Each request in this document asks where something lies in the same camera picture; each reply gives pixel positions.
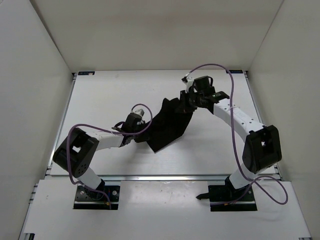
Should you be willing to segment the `black skirt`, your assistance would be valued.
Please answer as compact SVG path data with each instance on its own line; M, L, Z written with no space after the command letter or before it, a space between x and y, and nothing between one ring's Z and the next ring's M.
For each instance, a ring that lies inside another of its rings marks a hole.
M176 97L164 98L159 113L153 117L146 133L147 143L153 152L158 152L180 138L187 129L193 112L184 112L181 101Z

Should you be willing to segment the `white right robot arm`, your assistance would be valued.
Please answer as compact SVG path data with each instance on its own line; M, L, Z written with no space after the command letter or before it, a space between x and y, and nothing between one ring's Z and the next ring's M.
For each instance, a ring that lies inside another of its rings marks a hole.
M279 131L274 125L266 126L234 105L231 96L216 91L213 78L202 76L182 78L185 89L180 92L180 112L207 109L231 128L231 138L236 135L244 142L242 156L236 156L237 170L225 179L226 202L235 202L244 196L258 175L282 159Z

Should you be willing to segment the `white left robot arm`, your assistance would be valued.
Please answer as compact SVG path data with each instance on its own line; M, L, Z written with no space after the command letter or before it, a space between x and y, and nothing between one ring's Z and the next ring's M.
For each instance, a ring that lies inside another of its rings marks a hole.
M113 127L115 132L86 132L75 127L54 152L53 162L67 171L71 179L77 179L90 199L109 202L105 182L90 168L90 163L97 151L120 148L136 139L137 133L148 126L143 115L143 109L132 110L124 122Z

